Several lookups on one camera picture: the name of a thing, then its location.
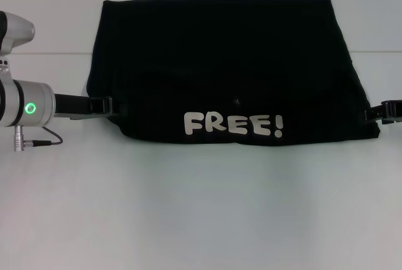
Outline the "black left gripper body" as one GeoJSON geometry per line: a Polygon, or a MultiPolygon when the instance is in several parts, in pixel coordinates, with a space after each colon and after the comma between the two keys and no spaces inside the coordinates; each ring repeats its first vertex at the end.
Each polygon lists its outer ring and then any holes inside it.
{"type": "Polygon", "coordinates": [[[54,117],[71,120],[90,119],[94,117],[91,111],[90,98],[76,95],[55,94],[54,117]]]}

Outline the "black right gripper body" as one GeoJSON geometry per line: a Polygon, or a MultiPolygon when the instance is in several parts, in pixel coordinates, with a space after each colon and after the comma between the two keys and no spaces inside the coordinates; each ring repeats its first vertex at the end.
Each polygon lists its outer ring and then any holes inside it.
{"type": "Polygon", "coordinates": [[[381,102],[383,108],[382,124],[402,122],[402,100],[386,100],[381,102]]]}

